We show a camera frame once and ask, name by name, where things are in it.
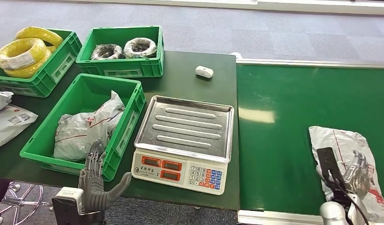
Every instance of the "green plastic crate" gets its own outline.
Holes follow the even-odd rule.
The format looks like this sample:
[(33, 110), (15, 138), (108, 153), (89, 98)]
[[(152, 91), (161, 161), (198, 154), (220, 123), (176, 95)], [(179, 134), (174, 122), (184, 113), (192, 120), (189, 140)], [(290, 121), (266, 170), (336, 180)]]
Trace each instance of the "green plastic crate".
[(81, 42), (72, 30), (54, 30), (63, 38), (62, 44), (56, 49), (42, 67), (29, 79), (9, 77), (0, 68), (0, 90), (11, 91), (17, 95), (45, 98), (64, 76), (77, 58)]
[(131, 134), (146, 102), (139, 81), (79, 74), (40, 127), (21, 150), (21, 157), (41, 163), (41, 167), (79, 175), (85, 161), (69, 162), (53, 157), (55, 132), (64, 114), (93, 112), (110, 99), (111, 90), (119, 94), (125, 110), (106, 148), (104, 181), (113, 180)]
[[(134, 38), (149, 38), (157, 44), (155, 58), (90, 60), (96, 45), (116, 44), (124, 48)], [(161, 26), (94, 28), (88, 34), (76, 63), (84, 73), (119, 78), (163, 75), (164, 41)]]

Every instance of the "black cable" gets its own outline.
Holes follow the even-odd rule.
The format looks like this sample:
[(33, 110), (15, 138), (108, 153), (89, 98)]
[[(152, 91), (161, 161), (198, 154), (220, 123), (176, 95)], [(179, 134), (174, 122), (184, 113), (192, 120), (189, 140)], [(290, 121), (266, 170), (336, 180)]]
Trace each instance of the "black cable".
[(355, 206), (355, 208), (359, 211), (359, 213), (361, 214), (361, 216), (363, 217), (363, 219), (364, 219), (364, 222), (367, 224), (367, 225), (369, 225), (369, 220), (367, 219), (367, 217), (364, 215), (364, 213), (363, 213), (363, 211), (361, 210), (361, 208), (352, 200), (352, 198), (348, 195), (348, 193), (344, 190), (344, 189), (342, 189), (341, 188), (341, 185), (339, 185), (339, 181), (338, 180), (336, 180), (336, 182), (334, 182), (334, 183), (336, 183), (337, 184), (337, 186), (338, 186), (338, 188), (340, 189), (340, 191), (345, 195), (345, 197), (347, 198), (347, 199), (349, 199), (351, 202), (352, 202), (352, 204)]

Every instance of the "electronic scale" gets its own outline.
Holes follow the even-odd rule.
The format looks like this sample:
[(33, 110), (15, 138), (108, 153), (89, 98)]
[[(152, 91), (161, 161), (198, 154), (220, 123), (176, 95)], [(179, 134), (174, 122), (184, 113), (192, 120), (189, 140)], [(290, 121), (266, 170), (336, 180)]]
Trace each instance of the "electronic scale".
[(223, 194), (233, 114), (229, 105), (152, 97), (135, 140), (132, 176)]

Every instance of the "green table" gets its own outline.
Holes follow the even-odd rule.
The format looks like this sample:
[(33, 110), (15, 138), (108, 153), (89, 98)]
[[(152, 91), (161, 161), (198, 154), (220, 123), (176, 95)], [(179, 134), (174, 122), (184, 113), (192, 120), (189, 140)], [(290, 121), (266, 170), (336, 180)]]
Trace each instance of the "green table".
[[(199, 65), (212, 68), (215, 71), (214, 77), (208, 80), (196, 76), (195, 68)], [(39, 115), (39, 118), (15, 139), (0, 148), (0, 178), (57, 187), (77, 186), (77, 176), (42, 169), (38, 163), (21, 158), (19, 151), (79, 73), (78, 66), (74, 64), (62, 78), (53, 93), (47, 98), (14, 96), (13, 104), (33, 111)], [(234, 56), (166, 51), (164, 75), (161, 78), (141, 78), (138, 80), (142, 82), (148, 103), (152, 96), (162, 95), (232, 105), (237, 109), (236, 63)], [(112, 182), (106, 183), (105, 188), (112, 188), (120, 181), (125, 172), (130, 171), (132, 156), (135, 150), (133, 140), (143, 115), (144, 113), (133, 132), (132, 141), (127, 146), (116, 177)], [(124, 196), (169, 203), (239, 210), (239, 140), (237, 122), (234, 123), (231, 157), (231, 162), (228, 165), (225, 192), (220, 196), (137, 179), (132, 179), (131, 185), (124, 193)]]
[(384, 65), (238, 60), (243, 210), (318, 215), (308, 127), (361, 133), (384, 197)]

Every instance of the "robotic arm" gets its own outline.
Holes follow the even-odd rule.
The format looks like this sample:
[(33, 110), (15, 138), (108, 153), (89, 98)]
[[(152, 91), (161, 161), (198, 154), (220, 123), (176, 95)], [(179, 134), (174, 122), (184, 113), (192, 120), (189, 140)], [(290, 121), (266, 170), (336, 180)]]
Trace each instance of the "robotic arm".
[(320, 166), (316, 171), (334, 193), (331, 201), (320, 207), (324, 225), (369, 225), (361, 202), (370, 186), (366, 157), (355, 151), (355, 161), (342, 176), (332, 148), (318, 149), (317, 154)]
[(129, 187), (131, 173), (127, 172), (112, 190), (104, 191), (102, 163), (105, 149), (98, 139), (91, 146), (80, 171), (78, 188), (64, 187), (53, 198), (58, 225), (104, 225), (105, 210)]

